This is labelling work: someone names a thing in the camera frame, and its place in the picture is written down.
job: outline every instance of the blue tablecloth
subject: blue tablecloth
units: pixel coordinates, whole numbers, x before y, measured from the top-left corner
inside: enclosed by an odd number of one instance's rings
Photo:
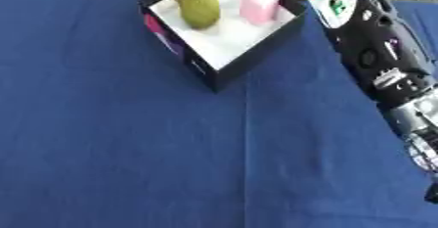
[[[0,0],[0,227],[437,227],[315,15],[215,95],[137,0]],[[437,54],[438,7],[397,7]]]

